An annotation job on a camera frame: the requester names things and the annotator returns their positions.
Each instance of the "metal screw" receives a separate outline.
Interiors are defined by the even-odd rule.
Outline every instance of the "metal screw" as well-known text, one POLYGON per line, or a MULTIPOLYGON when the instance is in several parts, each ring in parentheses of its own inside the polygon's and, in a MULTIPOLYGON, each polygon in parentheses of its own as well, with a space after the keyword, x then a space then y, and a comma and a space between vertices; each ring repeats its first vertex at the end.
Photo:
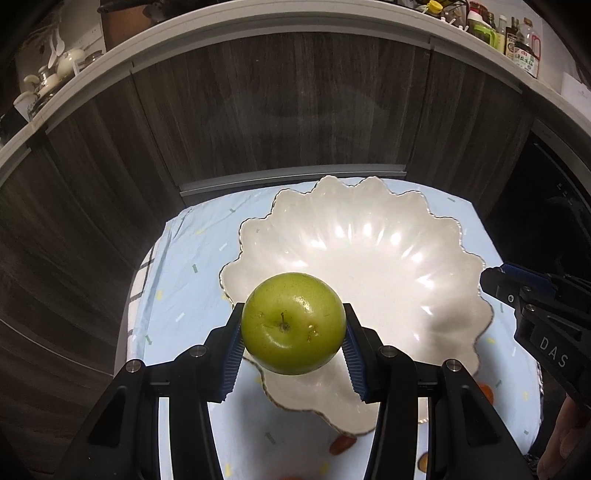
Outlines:
POLYGON ((396 347, 392 345, 384 345, 379 348, 379 353, 387 358, 392 358, 398 355, 399 351, 396 347))
POLYGON ((445 362, 445 366, 448 367, 448 369, 452 372, 459 372, 462 369, 462 364, 454 358, 445 362))
POLYGON ((207 347, 205 345, 195 345, 192 346, 189 350, 189 355, 191 356, 203 356, 207 352, 207 347))
POLYGON ((140 360, 130 360, 125 364, 125 369, 130 373, 136 373, 140 368, 142 368, 142 362, 140 360))

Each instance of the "green apple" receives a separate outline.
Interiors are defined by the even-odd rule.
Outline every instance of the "green apple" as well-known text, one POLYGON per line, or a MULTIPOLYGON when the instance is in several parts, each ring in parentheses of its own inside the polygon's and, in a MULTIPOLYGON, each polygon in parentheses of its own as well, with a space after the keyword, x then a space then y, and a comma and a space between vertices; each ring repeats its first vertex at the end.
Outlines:
POLYGON ((268 278, 242 311, 246 350, 263 367, 301 375, 327 363, 346 332, 343 303, 322 280, 305 273, 268 278))

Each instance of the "light blue tablecloth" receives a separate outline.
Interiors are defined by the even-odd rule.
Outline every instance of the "light blue tablecloth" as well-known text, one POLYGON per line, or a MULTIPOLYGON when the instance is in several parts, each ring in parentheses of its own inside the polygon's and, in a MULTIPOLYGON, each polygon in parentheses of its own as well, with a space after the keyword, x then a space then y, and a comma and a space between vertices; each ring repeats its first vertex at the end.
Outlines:
MULTIPOLYGON (((361 179, 343 180, 356 184, 361 179)), ((451 216, 462 225, 466 251, 487 267, 502 263, 472 205, 458 197, 401 180, 384 180, 394 193, 421 191, 432 213, 451 216)), ((231 305, 219 285, 219 272, 238 256, 238 229, 247 218, 262 218, 284 188, 309 192, 314 182, 249 190, 187 208, 170 220, 158 243, 154 263, 139 301, 128 358, 147 365, 174 359, 203 343, 209 331, 224 325, 231 305)), ((494 320, 480 337, 481 367, 476 379, 492 386, 495 408, 522 452, 540 424, 537 363, 513 340, 513 310, 487 295, 494 320)), ((221 405, 210 405, 212 428, 225 478, 280 480, 359 480, 363 478, 373 434, 359 438, 334 457, 328 448, 337 433, 310 412, 289 412, 265 396, 260 376, 243 362, 234 392, 221 405)), ((168 402, 161 400, 160 452, 163 480, 172 478, 168 436, 168 402)), ((427 425, 420 425, 417 457, 427 450, 427 425)), ((416 479, 425 475, 417 470, 416 479)))

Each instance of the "white bowl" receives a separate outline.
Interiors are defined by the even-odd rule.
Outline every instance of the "white bowl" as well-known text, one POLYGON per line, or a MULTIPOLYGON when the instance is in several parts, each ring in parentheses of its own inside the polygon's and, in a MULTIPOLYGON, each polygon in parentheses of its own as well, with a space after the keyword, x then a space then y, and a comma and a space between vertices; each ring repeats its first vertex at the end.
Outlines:
MULTIPOLYGON (((220 272, 232 303, 273 275, 305 272, 351 303, 384 344, 416 361, 456 358, 472 375, 478 370, 475 343, 492 321, 479 292, 484 263, 462 248, 458 221, 431 214, 420 192, 393 194, 376 177, 352 187, 324 177, 309 193, 280 191, 269 215, 242 223, 239 240, 238 259, 220 272)), ((306 375, 257 367, 278 406, 315 411, 344 433, 375 428, 378 405, 353 391, 341 351, 306 375)), ((427 420, 426 401, 418 420, 427 420)))

